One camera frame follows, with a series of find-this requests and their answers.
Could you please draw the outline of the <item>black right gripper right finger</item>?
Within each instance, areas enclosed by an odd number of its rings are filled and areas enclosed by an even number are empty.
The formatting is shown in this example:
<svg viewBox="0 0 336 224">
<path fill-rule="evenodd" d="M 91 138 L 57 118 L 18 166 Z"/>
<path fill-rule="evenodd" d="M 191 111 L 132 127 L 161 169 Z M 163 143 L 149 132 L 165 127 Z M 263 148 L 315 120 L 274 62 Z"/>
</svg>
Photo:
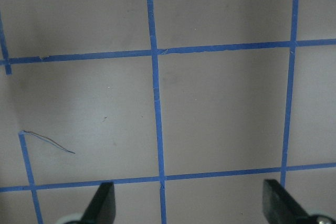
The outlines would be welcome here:
<svg viewBox="0 0 336 224">
<path fill-rule="evenodd" d="M 262 188 L 262 209 L 268 223 L 310 223 L 309 214 L 277 180 L 265 179 Z"/>
</svg>

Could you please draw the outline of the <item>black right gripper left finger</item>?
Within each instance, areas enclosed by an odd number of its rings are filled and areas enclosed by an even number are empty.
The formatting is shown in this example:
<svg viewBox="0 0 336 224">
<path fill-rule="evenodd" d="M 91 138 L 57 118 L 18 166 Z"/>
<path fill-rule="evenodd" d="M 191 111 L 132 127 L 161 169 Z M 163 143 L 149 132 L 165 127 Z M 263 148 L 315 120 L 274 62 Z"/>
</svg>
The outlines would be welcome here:
<svg viewBox="0 0 336 224">
<path fill-rule="evenodd" d="M 116 218 L 115 203 L 114 183 L 102 183 L 82 215 L 80 222 L 113 224 Z"/>
</svg>

